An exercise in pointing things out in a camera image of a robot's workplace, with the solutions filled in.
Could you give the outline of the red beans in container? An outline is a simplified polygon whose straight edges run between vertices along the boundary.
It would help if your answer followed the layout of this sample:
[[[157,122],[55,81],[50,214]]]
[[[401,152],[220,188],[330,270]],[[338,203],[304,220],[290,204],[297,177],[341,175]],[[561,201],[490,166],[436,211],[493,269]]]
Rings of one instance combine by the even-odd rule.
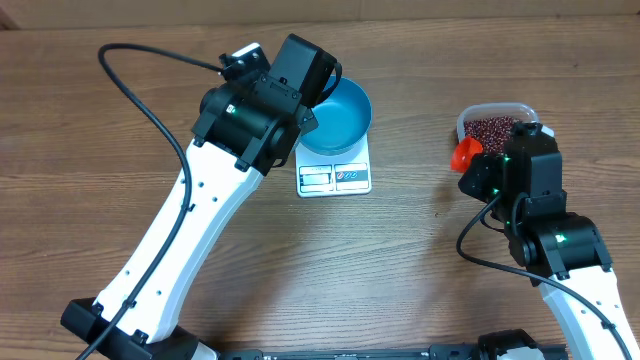
[[[512,137],[514,125],[519,122],[518,118],[511,116],[476,119],[464,123],[464,132],[478,140],[485,153],[501,154]]]

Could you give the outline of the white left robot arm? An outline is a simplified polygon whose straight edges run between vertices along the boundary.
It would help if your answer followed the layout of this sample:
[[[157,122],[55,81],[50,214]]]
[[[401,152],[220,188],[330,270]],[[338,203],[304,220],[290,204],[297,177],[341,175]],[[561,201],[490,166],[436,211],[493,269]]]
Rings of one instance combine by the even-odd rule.
[[[258,44],[223,54],[223,83],[202,98],[180,173],[140,244],[94,298],[74,299],[62,325],[85,353],[110,359],[215,359],[179,317],[204,261],[268,172],[317,125],[314,108],[341,80],[338,60],[289,35],[274,59]]]

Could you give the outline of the clear plastic bean container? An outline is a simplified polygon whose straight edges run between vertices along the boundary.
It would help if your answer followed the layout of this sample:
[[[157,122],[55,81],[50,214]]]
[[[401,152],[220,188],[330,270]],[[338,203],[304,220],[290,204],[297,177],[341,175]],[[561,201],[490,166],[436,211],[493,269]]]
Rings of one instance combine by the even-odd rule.
[[[501,153],[516,123],[538,123],[539,116],[529,105],[499,102],[471,105],[459,115],[456,135],[478,141],[485,152]]]

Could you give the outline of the beige cardboard back panel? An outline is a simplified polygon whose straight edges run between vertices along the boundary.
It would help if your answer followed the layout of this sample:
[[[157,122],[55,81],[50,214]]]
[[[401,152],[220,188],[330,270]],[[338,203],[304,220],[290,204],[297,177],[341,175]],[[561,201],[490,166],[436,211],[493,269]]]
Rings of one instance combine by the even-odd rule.
[[[1,0],[1,28],[608,16],[638,12],[636,0]]]

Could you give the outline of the red plastic measuring scoop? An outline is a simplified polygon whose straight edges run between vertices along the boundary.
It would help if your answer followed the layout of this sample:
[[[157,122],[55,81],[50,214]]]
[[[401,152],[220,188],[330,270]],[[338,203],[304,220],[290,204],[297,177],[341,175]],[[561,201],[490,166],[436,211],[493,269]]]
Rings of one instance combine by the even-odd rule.
[[[471,165],[473,157],[483,151],[483,145],[478,140],[472,136],[466,136],[454,149],[450,168],[458,173],[466,172]]]

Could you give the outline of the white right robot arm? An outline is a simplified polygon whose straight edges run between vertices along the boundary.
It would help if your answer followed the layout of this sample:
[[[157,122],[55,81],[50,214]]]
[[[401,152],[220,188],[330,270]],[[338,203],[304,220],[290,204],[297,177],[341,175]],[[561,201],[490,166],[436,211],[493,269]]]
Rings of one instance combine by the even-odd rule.
[[[538,288],[576,359],[636,359],[639,345],[621,304],[613,260],[595,223],[567,209],[562,155],[553,132],[517,123],[501,152],[471,136],[451,160],[459,189],[483,202],[472,224],[502,224],[515,266],[465,254],[487,268],[528,278]]]

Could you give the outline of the blue metal bowl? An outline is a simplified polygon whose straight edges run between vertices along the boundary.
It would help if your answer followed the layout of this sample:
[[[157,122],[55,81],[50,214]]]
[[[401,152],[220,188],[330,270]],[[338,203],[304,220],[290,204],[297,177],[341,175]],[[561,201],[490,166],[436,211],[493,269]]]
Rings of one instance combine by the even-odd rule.
[[[343,77],[327,100],[312,109],[318,126],[301,137],[310,151],[333,156],[351,150],[372,124],[373,107],[366,91]]]

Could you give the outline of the white digital kitchen scale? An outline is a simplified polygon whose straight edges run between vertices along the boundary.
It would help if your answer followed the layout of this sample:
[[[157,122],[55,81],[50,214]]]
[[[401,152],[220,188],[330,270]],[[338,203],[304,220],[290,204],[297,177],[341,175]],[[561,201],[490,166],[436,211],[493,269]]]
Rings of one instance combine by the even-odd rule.
[[[321,155],[299,145],[295,158],[296,191],[301,198],[364,195],[372,190],[367,136],[338,155]]]

